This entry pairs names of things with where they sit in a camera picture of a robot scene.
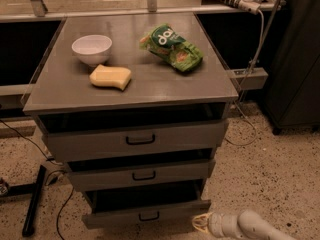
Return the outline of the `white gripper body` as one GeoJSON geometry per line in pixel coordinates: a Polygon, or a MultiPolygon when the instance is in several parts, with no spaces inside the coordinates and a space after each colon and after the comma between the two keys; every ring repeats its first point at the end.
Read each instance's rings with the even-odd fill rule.
{"type": "Polygon", "coordinates": [[[208,230],[217,238],[237,236],[237,217],[220,213],[212,213],[208,218],[208,230]]]}

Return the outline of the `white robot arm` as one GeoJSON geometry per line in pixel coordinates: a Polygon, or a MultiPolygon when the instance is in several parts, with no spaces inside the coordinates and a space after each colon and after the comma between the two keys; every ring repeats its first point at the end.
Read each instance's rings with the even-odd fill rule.
{"type": "Polygon", "coordinates": [[[244,210],[238,215],[217,212],[204,213],[192,219],[192,226],[215,238],[235,240],[296,240],[276,229],[258,213],[244,210]]]}

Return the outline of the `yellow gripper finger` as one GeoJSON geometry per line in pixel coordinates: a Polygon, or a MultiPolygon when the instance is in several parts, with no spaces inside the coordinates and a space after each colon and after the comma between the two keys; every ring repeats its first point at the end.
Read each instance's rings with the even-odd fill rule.
{"type": "Polygon", "coordinates": [[[200,232],[203,232],[203,233],[208,233],[208,232],[209,232],[206,223],[193,222],[192,225],[193,225],[193,227],[194,227],[195,229],[197,229],[197,230],[200,231],[200,232]]]}
{"type": "Polygon", "coordinates": [[[193,217],[192,221],[207,221],[208,218],[211,216],[211,212],[209,213],[203,213],[203,214],[200,214],[200,215],[196,215],[193,217]]]}

